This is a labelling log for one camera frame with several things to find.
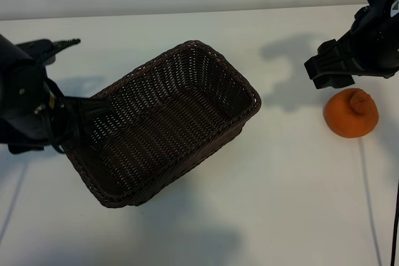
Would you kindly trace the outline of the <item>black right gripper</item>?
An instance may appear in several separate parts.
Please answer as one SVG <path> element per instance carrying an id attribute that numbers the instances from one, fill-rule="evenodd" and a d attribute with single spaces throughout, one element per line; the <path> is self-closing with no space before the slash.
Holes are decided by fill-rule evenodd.
<path id="1" fill-rule="evenodd" d="M 355 13 L 350 33 L 323 42 L 305 69 L 317 89 L 345 88 L 352 76 L 390 78 L 398 72 L 398 0 L 378 0 Z"/>

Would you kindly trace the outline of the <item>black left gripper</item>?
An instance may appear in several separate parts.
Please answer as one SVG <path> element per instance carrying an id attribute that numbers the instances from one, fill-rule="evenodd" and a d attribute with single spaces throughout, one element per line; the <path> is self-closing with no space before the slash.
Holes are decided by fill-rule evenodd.
<path id="1" fill-rule="evenodd" d="M 65 98 L 34 60 L 1 61 L 1 143 L 12 154 L 81 145 L 88 122 L 109 112 L 104 99 Z"/>

